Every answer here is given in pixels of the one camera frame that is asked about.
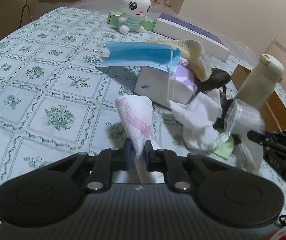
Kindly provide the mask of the white pink-print cloth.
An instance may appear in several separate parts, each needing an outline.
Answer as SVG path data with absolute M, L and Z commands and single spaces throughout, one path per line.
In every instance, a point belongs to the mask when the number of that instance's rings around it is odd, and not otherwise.
M 144 144 L 151 141 L 154 149 L 158 149 L 153 128 L 152 101 L 146 96 L 123 95 L 115 100 L 116 108 L 126 135 L 134 147 L 134 163 L 141 183 L 163 183 L 164 176 L 160 172 L 148 172 L 144 158 Z

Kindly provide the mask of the yellow towel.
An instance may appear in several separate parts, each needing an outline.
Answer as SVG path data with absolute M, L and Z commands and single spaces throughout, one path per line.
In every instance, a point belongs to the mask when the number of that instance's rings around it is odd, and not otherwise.
M 168 44 L 173 48 L 180 49 L 181 57 L 189 62 L 189 68 L 201 82 L 205 82 L 210 78 L 212 74 L 212 64 L 203 46 L 198 41 L 153 38 L 151 42 Z

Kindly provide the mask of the blue surgical face mask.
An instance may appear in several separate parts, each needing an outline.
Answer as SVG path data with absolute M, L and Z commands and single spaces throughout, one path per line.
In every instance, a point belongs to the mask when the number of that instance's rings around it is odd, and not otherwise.
M 181 51 L 171 45 L 149 42 L 109 42 L 108 55 L 100 56 L 100 67 L 145 66 L 163 72 L 175 71 Z

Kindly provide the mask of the black eye mask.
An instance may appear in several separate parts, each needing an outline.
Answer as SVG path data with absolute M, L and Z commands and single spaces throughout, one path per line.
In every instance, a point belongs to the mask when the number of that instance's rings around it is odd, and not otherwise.
M 194 83 L 197 86 L 196 95 L 199 92 L 207 92 L 212 89 L 223 89 L 220 92 L 221 97 L 221 107 L 224 111 L 227 111 L 233 102 L 233 99 L 227 98 L 227 88 L 226 85 L 231 81 L 231 76 L 224 70 L 218 68 L 212 68 L 212 74 L 206 81 L 200 81 L 198 78 L 195 79 Z

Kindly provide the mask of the floral green tablecloth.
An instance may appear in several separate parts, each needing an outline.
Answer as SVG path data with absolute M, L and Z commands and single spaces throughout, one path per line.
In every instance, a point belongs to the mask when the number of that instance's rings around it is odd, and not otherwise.
M 0 41 L 0 185 L 80 151 L 122 146 L 116 98 L 134 94 L 139 66 L 100 67 L 122 35 L 98 11 L 61 7 Z

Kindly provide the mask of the white and blue flat box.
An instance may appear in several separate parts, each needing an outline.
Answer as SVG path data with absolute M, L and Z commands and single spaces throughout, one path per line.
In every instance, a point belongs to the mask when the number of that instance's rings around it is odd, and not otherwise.
M 207 54 L 221 61 L 226 61 L 231 54 L 216 35 L 168 14 L 161 14 L 158 17 L 153 31 L 174 40 L 198 41 Z

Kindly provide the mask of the light green cloth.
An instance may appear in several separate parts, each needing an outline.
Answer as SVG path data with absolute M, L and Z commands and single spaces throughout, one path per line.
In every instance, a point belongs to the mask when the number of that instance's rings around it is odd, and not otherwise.
M 229 137 L 229 139 L 223 143 L 221 146 L 216 148 L 214 150 L 214 154 L 227 160 L 234 150 L 234 139 L 232 136 Z

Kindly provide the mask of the clear plastic bag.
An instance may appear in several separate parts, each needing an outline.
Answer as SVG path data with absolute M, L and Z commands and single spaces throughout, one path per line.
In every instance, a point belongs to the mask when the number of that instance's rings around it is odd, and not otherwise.
M 237 167 L 258 174 L 263 161 L 263 149 L 250 141 L 247 133 L 250 130 L 265 133 L 265 124 L 260 112 L 242 100 L 236 99 L 228 108 L 223 124 L 224 132 L 219 135 L 214 146 L 218 148 L 232 136 L 234 139 L 232 153 L 236 155 Z

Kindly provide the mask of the brown cardboard tray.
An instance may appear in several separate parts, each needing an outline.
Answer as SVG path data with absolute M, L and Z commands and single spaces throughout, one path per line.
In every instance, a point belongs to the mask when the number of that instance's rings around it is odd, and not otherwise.
M 238 64 L 234 72 L 231 74 L 237 90 L 250 74 L 251 70 Z M 286 129 L 286 103 L 281 101 L 281 98 L 274 92 L 267 100 L 265 105 L 260 109 L 261 117 L 264 120 L 267 132 L 282 132 Z

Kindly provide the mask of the cream thermos bottle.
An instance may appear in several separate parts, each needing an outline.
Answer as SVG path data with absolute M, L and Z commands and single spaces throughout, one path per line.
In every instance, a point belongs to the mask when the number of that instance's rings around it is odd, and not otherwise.
M 257 66 L 250 72 L 238 90 L 235 98 L 260 110 L 274 92 L 275 86 L 282 80 L 282 63 L 268 54 L 261 54 Z

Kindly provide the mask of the white purple tissue pack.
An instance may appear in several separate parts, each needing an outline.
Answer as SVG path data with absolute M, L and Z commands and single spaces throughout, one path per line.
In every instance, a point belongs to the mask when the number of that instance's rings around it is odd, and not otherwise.
M 168 100 L 187 104 L 195 93 L 195 74 L 187 64 L 178 64 L 169 74 L 163 70 L 143 66 L 134 92 L 168 107 Z

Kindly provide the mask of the white bunny plush toy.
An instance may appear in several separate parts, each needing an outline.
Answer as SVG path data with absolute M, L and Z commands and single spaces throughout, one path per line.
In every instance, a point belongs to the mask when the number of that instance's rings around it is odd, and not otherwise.
M 126 35 L 130 31 L 143 33 L 144 26 L 141 21 L 147 18 L 147 13 L 151 7 L 151 0 L 122 0 L 120 10 L 122 14 L 118 18 L 118 30 Z

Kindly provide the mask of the coat rack stand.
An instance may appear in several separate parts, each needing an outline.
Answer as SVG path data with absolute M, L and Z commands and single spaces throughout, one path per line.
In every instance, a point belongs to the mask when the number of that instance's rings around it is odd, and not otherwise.
M 24 4 L 24 6 L 22 7 L 22 12 L 21 12 L 21 15 L 20 15 L 19 28 L 21 28 L 22 25 L 23 25 L 23 16 L 24 16 L 24 12 L 25 12 L 26 9 L 27 9 L 27 11 L 28 11 L 28 13 L 29 13 L 30 22 L 33 21 L 33 17 L 32 17 L 32 13 L 31 13 L 30 6 L 29 6 L 29 4 L 28 4 L 28 0 L 25 0 L 25 4 Z

